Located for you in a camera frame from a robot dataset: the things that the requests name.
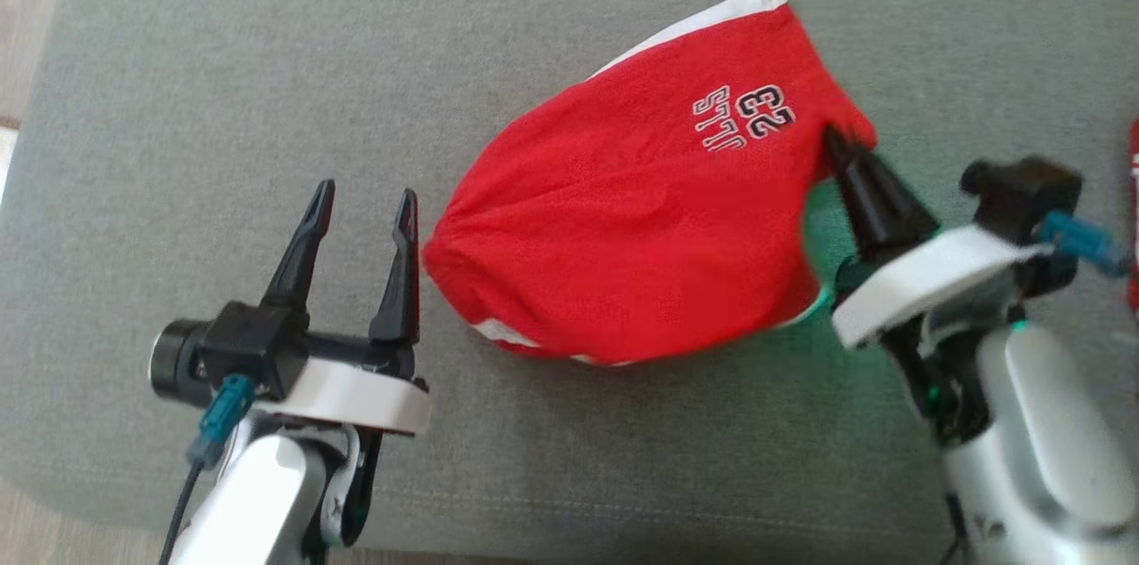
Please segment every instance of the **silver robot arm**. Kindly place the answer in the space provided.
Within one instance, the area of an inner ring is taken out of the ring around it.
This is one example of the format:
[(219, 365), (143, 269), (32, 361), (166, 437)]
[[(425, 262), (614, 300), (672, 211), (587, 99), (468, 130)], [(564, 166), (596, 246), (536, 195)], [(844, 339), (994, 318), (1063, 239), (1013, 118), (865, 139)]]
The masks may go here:
[[(1139, 563), (1136, 482), (1070, 351), (1026, 318), (1077, 260), (1128, 257), (1071, 219), (1074, 172), (976, 164), (972, 224), (940, 231), (882, 161), (828, 132), (859, 247), (836, 279), (847, 349), (883, 346), (940, 449), (954, 548), (970, 564)], [(950, 563), (947, 555), (944, 563)]]

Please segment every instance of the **wooden floor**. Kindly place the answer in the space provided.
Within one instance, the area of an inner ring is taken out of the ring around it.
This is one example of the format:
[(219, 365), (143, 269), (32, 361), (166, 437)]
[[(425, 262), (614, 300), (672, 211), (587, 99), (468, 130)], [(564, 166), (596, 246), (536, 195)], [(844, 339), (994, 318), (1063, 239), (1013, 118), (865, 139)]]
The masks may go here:
[[(0, 128), (19, 124), (55, 5), (56, 0), (0, 0)], [(11, 140), (11, 132), (3, 132), (0, 138)], [(0, 145), (0, 156), (5, 145)], [(7, 158), (0, 158), (0, 166), (7, 171)], [(0, 481), (0, 564), (150, 565), (158, 560), (161, 550), (162, 537), (65, 518)], [(505, 563), (360, 550), (334, 554), (330, 562), (341, 565)]]

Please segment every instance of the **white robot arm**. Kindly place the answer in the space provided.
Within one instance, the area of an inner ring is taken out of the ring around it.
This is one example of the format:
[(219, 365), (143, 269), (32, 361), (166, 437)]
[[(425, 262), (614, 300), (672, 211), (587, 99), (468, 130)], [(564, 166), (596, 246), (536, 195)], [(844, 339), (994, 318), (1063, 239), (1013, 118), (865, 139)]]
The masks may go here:
[(882, 161), (834, 130), (827, 147), (859, 246), (833, 325), (847, 349), (879, 343), (906, 377), (965, 560), (1139, 563), (1125, 455), (1068, 351), (1024, 310), (1070, 284), (1079, 257), (1130, 268), (1071, 219), (1079, 175), (1040, 158), (975, 164), (962, 179), (981, 200), (973, 224), (939, 232)]
[[(171, 322), (155, 341), (150, 384), (206, 408), (162, 563), (322, 563), (358, 540), (385, 434), (431, 418), (415, 376), (419, 339), (415, 193), (395, 220), (395, 257), (368, 337), (310, 333), (313, 264), (331, 220), (333, 181), (317, 189), (259, 305), (229, 303), (212, 321)], [(179, 533), (202, 470), (218, 484)]]

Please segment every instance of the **cable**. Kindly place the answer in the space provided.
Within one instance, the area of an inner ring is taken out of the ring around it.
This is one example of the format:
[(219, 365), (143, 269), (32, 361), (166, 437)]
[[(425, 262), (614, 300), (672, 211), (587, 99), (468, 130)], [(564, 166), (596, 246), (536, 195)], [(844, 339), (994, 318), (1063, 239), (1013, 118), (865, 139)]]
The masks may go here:
[(240, 374), (231, 374), (221, 382), (221, 390), (218, 390), (213, 402), (202, 415), (202, 420), (198, 423), (198, 435), (186, 450), (186, 459), (190, 462), (190, 473), (186, 476), (182, 496), (178, 497), (174, 516), (170, 519), (170, 529), (166, 530), (166, 541), (162, 546), (158, 565), (170, 563), (170, 557), (174, 552), (174, 542), (178, 540), (182, 526), (182, 516), (186, 515), (186, 506), (190, 502), (190, 494), (194, 493), (194, 485), (198, 482), (198, 476), (203, 469), (208, 472), (214, 468), (221, 459), (226, 442), (229, 441), (237, 424), (248, 413), (255, 399), (256, 384), (253, 379)]
[(953, 555), (957, 554), (959, 547), (961, 547), (961, 537), (954, 537), (952, 544), (949, 546), (944, 556), (941, 557), (941, 565), (949, 565), (949, 562), (953, 559)]
[(158, 565), (169, 565), (170, 557), (174, 552), (174, 541), (182, 527), (182, 516), (186, 515), (186, 506), (190, 503), (190, 494), (194, 493), (194, 485), (202, 474), (203, 464), (199, 460), (190, 465), (190, 473), (186, 475), (186, 484), (182, 485), (182, 496), (178, 497), (178, 505), (174, 506), (174, 516), (170, 518), (170, 529), (166, 530), (166, 541), (162, 543), (162, 556), (158, 557)]

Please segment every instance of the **white trim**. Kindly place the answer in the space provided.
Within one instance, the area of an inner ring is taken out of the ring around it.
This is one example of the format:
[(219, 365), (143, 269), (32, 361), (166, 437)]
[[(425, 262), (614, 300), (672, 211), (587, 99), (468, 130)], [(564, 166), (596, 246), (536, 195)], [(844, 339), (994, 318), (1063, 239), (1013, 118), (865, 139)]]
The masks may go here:
[(489, 318), (481, 321), (478, 325), (472, 325), (472, 327), (491, 341), (501, 341), (503, 343), (510, 343), (511, 345), (522, 345), (524, 347), (533, 347), (535, 350), (540, 349), (540, 345), (536, 342), (526, 338), (524, 335), (519, 334), (516, 329), (501, 320)]
[(591, 365), (593, 367), (609, 367), (609, 368), (614, 368), (614, 367), (628, 367), (628, 366), (633, 365), (633, 363), (637, 362), (634, 360), (622, 360), (622, 361), (617, 361), (617, 362), (614, 362), (614, 363), (605, 365), (601, 361), (599, 361), (598, 359), (595, 359), (593, 357), (589, 357), (589, 355), (585, 355), (585, 354), (574, 354), (574, 355), (570, 357), (570, 360), (575, 360), (577, 362), (583, 362), (585, 365)]
[(786, 327), (792, 327), (803, 322), (804, 320), (811, 318), (811, 314), (817, 312), (819, 310), (819, 306), (827, 304), (827, 301), (829, 301), (830, 296), (831, 296), (830, 286), (822, 285), (821, 288), (819, 289), (818, 296), (814, 297), (813, 303), (806, 306), (805, 310), (802, 310), (802, 312), (800, 312), (800, 314), (797, 314), (796, 317), (789, 320), (785, 320), (779, 325), (773, 326), (771, 329), (784, 329)]
[(640, 54), (640, 51), (650, 49), (650, 47), (664, 44), (664, 42), (672, 41), (672, 39), (679, 39), (683, 34), (690, 34), (693, 31), (704, 30), (707, 28), (707, 26), (719, 25), (719, 23), (727, 23), (728, 21), (735, 21), (736, 18), (743, 18), (744, 15), (760, 14), (761, 10), (776, 10), (785, 5), (787, 5), (787, 0), (726, 0), (720, 2), (720, 5), (700, 10), (699, 14), (689, 15), (688, 18), (683, 18), (683, 21), (658, 31), (656, 34), (653, 34), (652, 38), (640, 42), (637, 47), (632, 47), (629, 51), (624, 51), (624, 54), (618, 55), (618, 57), (608, 65), (598, 69), (597, 74), (613, 67), (616, 63), (621, 63), (622, 59), (633, 57), (634, 55)]
[(0, 199), (3, 198), (3, 187), (8, 182), (8, 166), (11, 165), (11, 154), (16, 149), (16, 130), (0, 128)]

